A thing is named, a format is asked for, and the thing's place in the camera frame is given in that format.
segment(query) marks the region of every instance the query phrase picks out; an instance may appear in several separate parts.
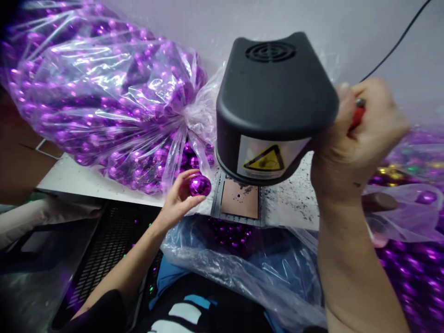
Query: hand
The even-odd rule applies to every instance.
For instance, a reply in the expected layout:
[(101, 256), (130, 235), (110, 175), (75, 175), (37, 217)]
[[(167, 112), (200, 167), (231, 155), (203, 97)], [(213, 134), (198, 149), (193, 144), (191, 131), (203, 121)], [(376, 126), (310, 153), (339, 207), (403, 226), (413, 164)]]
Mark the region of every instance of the hand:
[[(350, 88), (338, 87), (335, 123), (315, 138), (311, 182), (318, 203), (361, 204), (361, 194), (385, 156), (409, 131), (391, 91), (382, 79), (368, 79)], [(355, 100), (366, 99), (361, 124), (349, 131)]]
[(198, 169), (191, 169), (179, 174), (168, 192), (162, 210), (156, 219), (158, 224), (166, 230), (174, 227), (186, 213), (206, 199), (205, 196), (190, 196), (190, 180), (198, 172)]

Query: yellow warning triangle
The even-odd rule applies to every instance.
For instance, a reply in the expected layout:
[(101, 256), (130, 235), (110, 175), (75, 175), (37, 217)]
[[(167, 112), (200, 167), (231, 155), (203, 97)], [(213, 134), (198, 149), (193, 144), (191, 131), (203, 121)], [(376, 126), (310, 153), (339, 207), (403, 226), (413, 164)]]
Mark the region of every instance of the yellow warning triangle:
[(278, 145), (272, 145), (258, 156), (244, 164), (244, 168), (255, 171), (272, 172), (285, 169)]

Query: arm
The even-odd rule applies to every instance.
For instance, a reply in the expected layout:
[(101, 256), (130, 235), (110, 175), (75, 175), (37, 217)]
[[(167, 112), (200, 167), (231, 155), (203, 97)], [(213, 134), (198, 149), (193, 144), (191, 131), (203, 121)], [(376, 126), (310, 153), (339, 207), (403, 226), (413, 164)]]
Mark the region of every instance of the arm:
[[(396, 294), (370, 240), (362, 191), (408, 123), (379, 79), (342, 85), (335, 124), (315, 149), (312, 183), (320, 208), (319, 271), (330, 332), (409, 332)], [(357, 96), (362, 123), (349, 131)]]
[(110, 290), (118, 290), (125, 305), (129, 304), (151, 266), (167, 231), (175, 226), (191, 208), (205, 199), (204, 196), (189, 197), (188, 184), (197, 171), (196, 169), (188, 170), (178, 176), (166, 197), (159, 216), (151, 227), (147, 229), (128, 254), (100, 281), (73, 319), (88, 311)]
[(321, 208), (318, 261), (330, 332), (409, 332), (362, 207)]

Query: laser engraving machine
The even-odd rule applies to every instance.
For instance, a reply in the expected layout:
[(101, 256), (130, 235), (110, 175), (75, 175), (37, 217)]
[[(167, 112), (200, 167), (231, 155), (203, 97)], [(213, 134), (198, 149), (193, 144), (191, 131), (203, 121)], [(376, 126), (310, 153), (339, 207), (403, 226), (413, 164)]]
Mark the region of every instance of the laser engraving machine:
[[(305, 33), (270, 42), (236, 39), (216, 104), (216, 157), (224, 172), (212, 216), (263, 225), (261, 187), (295, 172), (307, 143), (333, 124), (338, 108), (336, 91)], [(241, 200), (245, 185), (253, 188), (248, 194), (257, 204)]]

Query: sleeve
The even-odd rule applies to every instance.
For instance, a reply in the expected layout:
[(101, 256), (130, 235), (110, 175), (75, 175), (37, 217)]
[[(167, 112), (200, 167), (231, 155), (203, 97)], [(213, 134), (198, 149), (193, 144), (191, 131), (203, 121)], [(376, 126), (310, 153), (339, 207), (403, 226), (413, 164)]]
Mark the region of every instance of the sleeve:
[(127, 314), (116, 289), (104, 294), (88, 311), (71, 320), (60, 333), (123, 333)]

